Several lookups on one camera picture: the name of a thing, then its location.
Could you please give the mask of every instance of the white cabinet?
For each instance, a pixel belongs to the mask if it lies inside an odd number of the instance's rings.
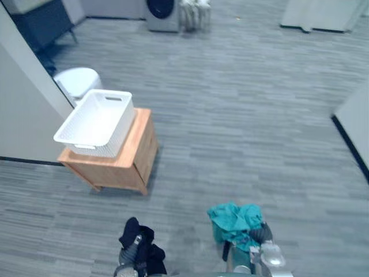
[[[348,31],[364,14],[368,0],[290,0],[281,22],[282,26]]]

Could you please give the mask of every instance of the basket handle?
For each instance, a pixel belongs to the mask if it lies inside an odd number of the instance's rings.
[[[84,144],[75,144],[74,147],[85,149],[96,149],[96,147],[93,145],[84,145]]]

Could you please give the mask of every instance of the black cloth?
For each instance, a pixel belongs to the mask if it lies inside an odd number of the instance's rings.
[[[148,275],[167,274],[163,263],[165,252],[157,245],[152,244],[154,231],[149,227],[140,225],[137,218],[130,218],[127,221],[123,235],[119,238],[123,249],[128,248],[139,234],[141,234],[142,240],[138,245],[134,261],[138,276],[143,277],[145,273]]]

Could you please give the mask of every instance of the washing machine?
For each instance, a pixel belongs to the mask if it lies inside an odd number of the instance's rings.
[[[180,0],[146,0],[146,22],[150,31],[179,32]]]

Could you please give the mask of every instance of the black baseboard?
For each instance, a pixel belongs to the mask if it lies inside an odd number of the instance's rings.
[[[135,20],[135,21],[143,21],[144,18],[128,18],[128,17],[114,17],[114,16],[86,16],[86,18],[94,18],[94,19],[116,19],[116,20]]]
[[[357,164],[359,165],[360,169],[362,170],[367,182],[369,183],[369,169],[366,166],[364,160],[362,159],[362,157],[360,156],[360,154],[356,150],[354,144],[352,143],[351,139],[349,138],[348,134],[346,133],[344,127],[342,126],[342,124],[340,123],[338,118],[335,115],[332,115],[331,119],[332,119],[333,123],[335,124],[337,130],[340,132],[342,138],[346,142],[346,144],[347,144],[348,148],[350,149],[353,157],[355,158]]]
[[[310,33],[309,31],[305,31],[302,27],[299,27],[299,26],[286,26],[282,24],[279,24],[279,26],[284,29],[300,29],[303,33]],[[345,33],[345,31],[319,29],[319,28],[312,28],[312,30],[319,31],[319,32],[327,32],[327,33]]]
[[[46,164],[48,166],[64,166],[62,163],[57,163],[57,162],[45,162],[43,160],[27,160],[27,159],[18,159],[18,158],[1,157],[1,156],[0,156],[0,160],[8,160],[11,162],[19,162],[19,163]]]

